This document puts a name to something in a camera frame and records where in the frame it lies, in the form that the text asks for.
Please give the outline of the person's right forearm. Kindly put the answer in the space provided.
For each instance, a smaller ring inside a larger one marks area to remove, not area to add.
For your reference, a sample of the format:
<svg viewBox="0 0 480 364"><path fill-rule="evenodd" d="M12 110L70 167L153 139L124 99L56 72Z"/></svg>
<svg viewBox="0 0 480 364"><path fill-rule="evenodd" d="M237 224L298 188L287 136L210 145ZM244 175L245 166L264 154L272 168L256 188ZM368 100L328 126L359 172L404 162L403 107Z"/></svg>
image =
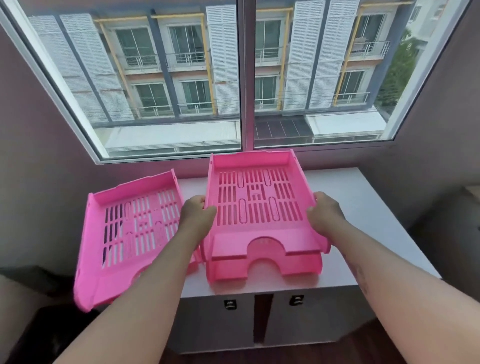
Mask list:
<svg viewBox="0 0 480 364"><path fill-rule="evenodd" d="M480 302L342 218L325 233L408 364L480 364Z"/></svg>

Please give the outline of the green tree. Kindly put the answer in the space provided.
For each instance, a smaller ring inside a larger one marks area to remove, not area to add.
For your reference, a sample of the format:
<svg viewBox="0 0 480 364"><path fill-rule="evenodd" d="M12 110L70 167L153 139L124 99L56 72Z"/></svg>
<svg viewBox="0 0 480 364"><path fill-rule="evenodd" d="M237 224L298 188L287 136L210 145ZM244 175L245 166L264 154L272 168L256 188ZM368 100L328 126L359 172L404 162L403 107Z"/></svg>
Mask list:
<svg viewBox="0 0 480 364"><path fill-rule="evenodd" d="M402 96L417 64L419 40L406 28L396 48L374 105L391 114Z"/></svg>

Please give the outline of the person's right hand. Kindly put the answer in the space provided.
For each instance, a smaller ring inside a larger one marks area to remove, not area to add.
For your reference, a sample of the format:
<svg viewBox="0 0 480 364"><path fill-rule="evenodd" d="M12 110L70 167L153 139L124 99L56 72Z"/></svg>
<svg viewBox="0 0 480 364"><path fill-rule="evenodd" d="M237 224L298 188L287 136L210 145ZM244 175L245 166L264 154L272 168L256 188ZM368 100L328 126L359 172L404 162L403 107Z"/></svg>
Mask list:
<svg viewBox="0 0 480 364"><path fill-rule="evenodd" d="M318 234L325 237L335 246L340 231L346 226L347 221L339 203L322 191L313 193L318 210L318 225L311 226Z"/></svg>

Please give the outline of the pink plastic paper tray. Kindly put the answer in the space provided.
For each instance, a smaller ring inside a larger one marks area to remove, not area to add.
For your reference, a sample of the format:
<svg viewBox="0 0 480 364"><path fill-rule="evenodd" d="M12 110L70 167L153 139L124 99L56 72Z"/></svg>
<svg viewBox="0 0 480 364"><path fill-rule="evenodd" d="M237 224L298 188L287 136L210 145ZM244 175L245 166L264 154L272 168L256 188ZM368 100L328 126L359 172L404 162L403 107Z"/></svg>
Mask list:
<svg viewBox="0 0 480 364"><path fill-rule="evenodd" d="M207 261L207 280L246 280L256 263L272 264L284 277L320 274L323 270L320 252L288 255L278 240L261 237L249 243L246 255Z"/></svg>
<svg viewBox="0 0 480 364"><path fill-rule="evenodd" d="M173 169L88 195L73 296L83 312L110 304L177 233L184 199Z"/></svg>
<svg viewBox="0 0 480 364"><path fill-rule="evenodd" d="M258 238L278 241L286 256L330 253L331 243L306 217L314 203L292 149L212 154L205 205L217 213L201 244L204 261L247 258Z"/></svg>

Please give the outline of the person's left hand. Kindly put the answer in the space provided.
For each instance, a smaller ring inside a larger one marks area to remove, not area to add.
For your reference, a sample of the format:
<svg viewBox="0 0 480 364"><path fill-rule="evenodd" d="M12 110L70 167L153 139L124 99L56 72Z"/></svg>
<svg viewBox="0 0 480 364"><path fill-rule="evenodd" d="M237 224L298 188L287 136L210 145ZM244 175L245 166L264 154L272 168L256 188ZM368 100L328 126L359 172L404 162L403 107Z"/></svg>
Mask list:
<svg viewBox="0 0 480 364"><path fill-rule="evenodd" d="M207 236L212 227L205 221L206 197L195 195L186 200L181 208L177 235L180 240L195 249Z"/></svg>

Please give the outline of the dark upholstered seat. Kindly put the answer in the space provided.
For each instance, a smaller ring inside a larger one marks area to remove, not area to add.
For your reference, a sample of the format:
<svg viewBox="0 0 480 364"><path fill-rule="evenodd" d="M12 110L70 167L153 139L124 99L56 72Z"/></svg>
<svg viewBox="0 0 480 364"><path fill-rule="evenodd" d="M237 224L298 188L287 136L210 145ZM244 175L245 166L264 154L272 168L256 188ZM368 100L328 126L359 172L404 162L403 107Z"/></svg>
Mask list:
<svg viewBox="0 0 480 364"><path fill-rule="evenodd" d="M100 312L83 312L73 301L74 276L56 274L38 265L0 266L0 277L59 301L35 310L5 364L53 364Z"/></svg>

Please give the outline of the white cabinet door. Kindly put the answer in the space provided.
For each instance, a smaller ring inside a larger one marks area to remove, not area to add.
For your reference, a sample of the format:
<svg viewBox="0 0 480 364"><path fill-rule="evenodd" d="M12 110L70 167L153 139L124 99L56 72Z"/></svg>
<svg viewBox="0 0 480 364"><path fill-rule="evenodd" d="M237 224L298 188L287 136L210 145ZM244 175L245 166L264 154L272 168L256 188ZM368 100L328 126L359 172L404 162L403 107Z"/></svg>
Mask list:
<svg viewBox="0 0 480 364"><path fill-rule="evenodd" d="M228 299L236 310L225 309ZM177 354L253 348L254 316L254 294L181 298L167 347Z"/></svg>
<svg viewBox="0 0 480 364"><path fill-rule="evenodd" d="M292 295L304 303L290 306ZM337 342L375 319L359 286L275 292L266 326L265 346Z"/></svg>

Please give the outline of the white low cabinet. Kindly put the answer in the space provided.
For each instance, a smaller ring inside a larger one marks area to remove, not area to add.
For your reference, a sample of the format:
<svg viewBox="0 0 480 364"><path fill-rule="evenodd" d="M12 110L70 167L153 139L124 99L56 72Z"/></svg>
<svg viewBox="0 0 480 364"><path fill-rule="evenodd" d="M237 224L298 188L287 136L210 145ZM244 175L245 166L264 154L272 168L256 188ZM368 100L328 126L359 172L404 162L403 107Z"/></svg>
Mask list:
<svg viewBox="0 0 480 364"><path fill-rule="evenodd" d="M323 191L339 202L350 223L410 263L441 277L358 168L311 170L305 175L314 191ZM338 249L332 247L322 261L320 275L282 277L273 264L256 263L249 269L247 280L220 281L213 286L201 264L187 276L181 298L254 294L253 348L277 347L263 343L274 293L357 286Z"/></svg>

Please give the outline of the person's left forearm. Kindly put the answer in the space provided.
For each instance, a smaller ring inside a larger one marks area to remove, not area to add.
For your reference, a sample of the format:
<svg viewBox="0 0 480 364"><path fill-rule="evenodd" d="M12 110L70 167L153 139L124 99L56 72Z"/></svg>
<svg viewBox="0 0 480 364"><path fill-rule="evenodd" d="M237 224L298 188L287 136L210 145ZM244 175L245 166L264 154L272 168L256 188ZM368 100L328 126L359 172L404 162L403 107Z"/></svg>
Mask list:
<svg viewBox="0 0 480 364"><path fill-rule="evenodd" d="M53 364L159 364L190 259L204 236L178 231L147 270Z"/></svg>

